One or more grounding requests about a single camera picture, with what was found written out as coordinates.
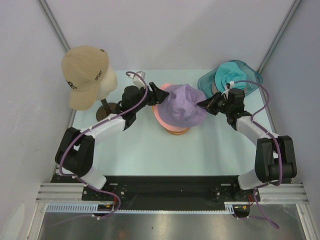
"hat stand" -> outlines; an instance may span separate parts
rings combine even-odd
[[[164,129],[165,129],[168,133],[170,133],[170,134],[172,134],[172,135],[180,136],[180,135],[183,135],[183,134],[185,134],[186,132],[188,132],[188,131],[190,130],[190,127],[186,128],[186,129],[183,130],[183,131],[170,131],[170,130],[166,129],[165,127],[164,127]]]
[[[108,103],[106,99],[101,100],[102,106],[96,111],[95,118],[97,121],[101,121],[108,117],[110,114],[116,113],[117,104],[114,102]]]

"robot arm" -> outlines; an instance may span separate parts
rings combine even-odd
[[[138,72],[140,76],[144,76],[144,72]],[[116,113],[121,114],[124,111],[131,109],[137,103],[143,99],[146,91],[146,86],[141,87],[141,83],[136,79],[133,79],[135,86],[127,86],[122,94],[122,100],[117,104]],[[104,141],[109,135],[122,132],[129,128],[136,120],[136,113],[144,108],[146,105],[154,106],[162,103],[169,95],[168,92],[159,89],[153,82],[149,83],[147,95],[143,102],[139,106],[133,108],[129,112],[118,116],[110,121],[105,122],[105,119],[90,126],[90,131],[83,134],[68,151],[64,161],[63,168],[72,172],[77,177],[81,178],[85,183],[95,187],[96,189],[102,189],[107,186],[107,179],[93,166],[94,149],[99,143]],[[108,118],[117,116],[117,114],[111,114]],[[64,153],[69,145],[86,129],[75,129],[74,127],[68,128],[59,149],[55,156],[55,162],[60,164]]]
[[[212,97],[198,102],[197,105],[212,115],[225,114],[227,123],[256,145],[254,169],[238,176],[239,187],[242,190],[249,190],[279,178],[279,162],[275,156],[279,153],[276,152],[273,139],[254,124],[251,120],[252,115],[244,110],[244,98],[243,90],[230,88],[223,93],[217,92]],[[280,148],[282,178],[294,178],[297,175],[297,166],[292,139],[289,136],[279,136],[272,132],[271,134]]]

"teal hat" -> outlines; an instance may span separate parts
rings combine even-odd
[[[224,92],[226,85],[231,81],[247,80],[247,75],[240,70],[235,62],[227,61],[221,64],[216,71],[214,82],[216,89],[220,92]],[[245,82],[236,83],[233,88],[242,89],[246,88]]]

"black metal base plate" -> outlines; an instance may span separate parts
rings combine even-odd
[[[240,190],[237,176],[107,176],[108,191],[122,210],[216,211],[224,202],[248,202],[252,190]],[[84,187],[83,201],[113,201],[113,196]]]

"white mannequin head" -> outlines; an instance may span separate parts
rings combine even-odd
[[[96,100],[105,99],[109,95],[109,93],[111,93],[117,88],[117,86],[117,75],[109,64],[108,69],[100,82],[100,88],[96,96]]]

